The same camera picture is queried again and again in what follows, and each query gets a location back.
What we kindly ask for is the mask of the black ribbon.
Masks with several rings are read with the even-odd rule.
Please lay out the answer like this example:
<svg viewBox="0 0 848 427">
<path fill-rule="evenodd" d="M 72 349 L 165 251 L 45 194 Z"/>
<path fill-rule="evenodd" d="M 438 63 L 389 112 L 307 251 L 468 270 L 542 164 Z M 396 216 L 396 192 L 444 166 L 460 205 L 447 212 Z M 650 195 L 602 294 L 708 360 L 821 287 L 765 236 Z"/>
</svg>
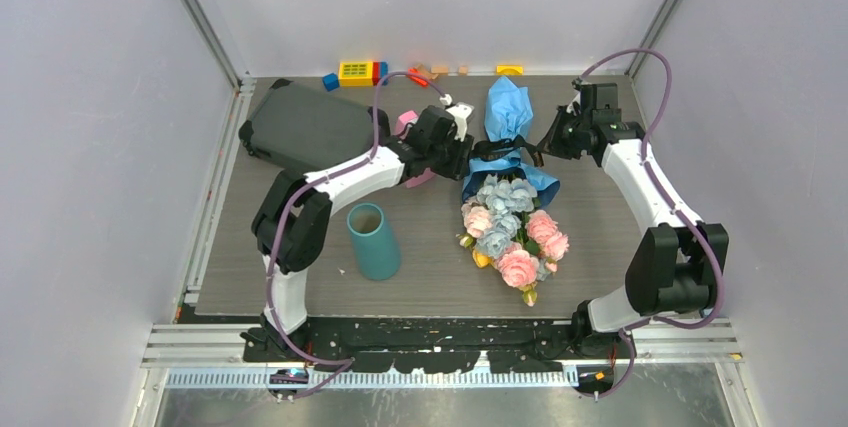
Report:
<svg viewBox="0 0 848 427">
<path fill-rule="evenodd" d="M 498 141 L 479 141 L 473 146 L 470 159 L 492 162 L 504 158 L 516 151 L 526 150 L 535 167 L 544 166 L 544 158 L 536 145 L 529 143 L 523 136 Z"/>
</svg>

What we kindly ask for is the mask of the blue flower bouquet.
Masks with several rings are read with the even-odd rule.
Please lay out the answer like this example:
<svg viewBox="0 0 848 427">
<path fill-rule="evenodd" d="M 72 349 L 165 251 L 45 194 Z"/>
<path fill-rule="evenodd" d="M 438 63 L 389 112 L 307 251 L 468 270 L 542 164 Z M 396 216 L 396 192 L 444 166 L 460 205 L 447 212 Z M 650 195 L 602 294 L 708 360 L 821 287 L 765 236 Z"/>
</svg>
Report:
<svg viewBox="0 0 848 427">
<path fill-rule="evenodd" d="M 528 141 L 533 119 L 528 89 L 501 77 L 488 91 L 481 141 L 518 135 Z M 529 307 L 570 250 L 568 235 L 546 210 L 559 189 L 559 180 L 535 167 L 526 150 L 492 162 L 470 159 L 463 180 L 460 245 L 478 268 L 498 272 Z"/>
</svg>

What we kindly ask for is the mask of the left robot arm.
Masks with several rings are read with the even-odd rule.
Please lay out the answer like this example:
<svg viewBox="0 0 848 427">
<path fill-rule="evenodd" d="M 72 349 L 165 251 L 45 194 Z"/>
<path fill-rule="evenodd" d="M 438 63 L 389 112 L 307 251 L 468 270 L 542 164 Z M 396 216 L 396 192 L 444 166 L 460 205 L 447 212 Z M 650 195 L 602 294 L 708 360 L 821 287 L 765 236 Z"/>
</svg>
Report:
<svg viewBox="0 0 848 427">
<path fill-rule="evenodd" d="M 474 144 L 467 132 L 473 111 L 465 103 L 429 106 L 402 136 L 376 137 L 359 156 L 307 174 L 278 174 L 251 230 L 266 271 L 268 347 L 280 359 L 319 361 L 305 352 L 307 336 L 300 327 L 307 319 L 307 270 L 321 254 L 331 218 L 351 203 L 425 171 L 462 179 Z"/>
</svg>

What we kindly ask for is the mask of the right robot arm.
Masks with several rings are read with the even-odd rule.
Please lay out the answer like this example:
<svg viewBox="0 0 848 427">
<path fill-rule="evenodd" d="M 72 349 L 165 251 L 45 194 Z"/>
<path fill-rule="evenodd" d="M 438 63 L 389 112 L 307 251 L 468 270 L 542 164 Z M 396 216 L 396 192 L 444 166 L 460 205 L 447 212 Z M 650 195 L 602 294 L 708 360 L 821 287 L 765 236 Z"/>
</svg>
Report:
<svg viewBox="0 0 848 427">
<path fill-rule="evenodd" d="M 710 323 L 724 302 L 729 235 L 706 223 L 682 200 L 657 165 L 637 122 L 617 108 L 573 101 L 557 110 L 539 150 L 563 159 L 593 157 L 623 194 L 642 239 L 622 287 L 582 302 L 569 327 L 569 348 L 596 357 L 621 333 L 657 320 L 678 328 Z"/>
</svg>

